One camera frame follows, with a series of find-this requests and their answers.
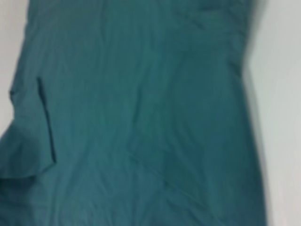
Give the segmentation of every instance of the teal fabric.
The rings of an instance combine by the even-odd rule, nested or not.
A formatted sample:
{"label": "teal fabric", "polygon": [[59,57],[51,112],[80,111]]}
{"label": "teal fabric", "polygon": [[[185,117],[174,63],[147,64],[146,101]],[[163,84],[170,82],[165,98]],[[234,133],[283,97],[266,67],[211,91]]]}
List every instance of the teal fabric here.
{"label": "teal fabric", "polygon": [[248,0],[30,0],[1,226],[265,226]]}

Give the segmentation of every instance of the green cloth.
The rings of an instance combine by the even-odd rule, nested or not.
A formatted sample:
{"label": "green cloth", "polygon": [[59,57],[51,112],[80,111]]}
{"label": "green cloth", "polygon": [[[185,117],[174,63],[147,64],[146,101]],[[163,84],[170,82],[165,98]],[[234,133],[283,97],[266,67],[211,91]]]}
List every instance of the green cloth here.
{"label": "green cloth", "polygon": [[1,226],[265,226],[249,0],[30,0]]}

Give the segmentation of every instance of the white background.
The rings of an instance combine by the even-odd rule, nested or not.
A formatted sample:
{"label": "white background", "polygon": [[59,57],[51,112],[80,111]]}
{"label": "white background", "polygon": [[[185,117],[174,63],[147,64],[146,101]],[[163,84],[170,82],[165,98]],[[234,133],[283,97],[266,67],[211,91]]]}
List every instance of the white background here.
{"label": "white background", "polygon": [[[0,134],[28,0],[0,0]],[[270,226],[301,226],[301,0],[259,0],[244,81],[263,171]]]}

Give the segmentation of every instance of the garment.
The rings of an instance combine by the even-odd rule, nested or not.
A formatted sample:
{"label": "garment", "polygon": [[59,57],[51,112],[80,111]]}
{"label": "garment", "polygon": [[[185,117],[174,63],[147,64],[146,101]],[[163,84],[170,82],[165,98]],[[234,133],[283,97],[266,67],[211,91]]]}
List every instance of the garment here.
{"label": "garment", "polygon": [[249,0],[30,0],[1,226],[265,226]]}

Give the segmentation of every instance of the white wall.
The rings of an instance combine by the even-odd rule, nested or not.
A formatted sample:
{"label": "white wall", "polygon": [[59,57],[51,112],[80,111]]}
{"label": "white wall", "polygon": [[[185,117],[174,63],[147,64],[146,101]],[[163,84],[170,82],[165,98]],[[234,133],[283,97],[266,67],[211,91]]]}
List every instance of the white wall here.
{"label": "white wall", "polygon": [[[270,226],[301,226],[301,1],[259,0],[245,84],[267,190]],[[0,134],[28,0],[0,0]]]}

